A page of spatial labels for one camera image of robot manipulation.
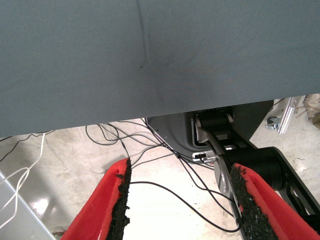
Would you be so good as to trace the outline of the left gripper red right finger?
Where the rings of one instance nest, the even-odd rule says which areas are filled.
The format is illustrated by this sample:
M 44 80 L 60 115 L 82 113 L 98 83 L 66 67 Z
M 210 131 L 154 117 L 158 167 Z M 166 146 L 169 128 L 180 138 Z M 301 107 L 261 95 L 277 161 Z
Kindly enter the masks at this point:
M 318 240 L 311 228 L 255 171 L 235 163 L 230 178 L 248 240 Z

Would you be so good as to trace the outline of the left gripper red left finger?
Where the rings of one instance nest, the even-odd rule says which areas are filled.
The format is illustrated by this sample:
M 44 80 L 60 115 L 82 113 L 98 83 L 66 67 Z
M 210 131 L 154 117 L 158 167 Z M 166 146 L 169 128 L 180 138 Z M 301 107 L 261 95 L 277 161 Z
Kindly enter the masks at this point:
M 62 236 L 63 240 L 122 240 L 132 169 L 129 158 L 112 164 Z

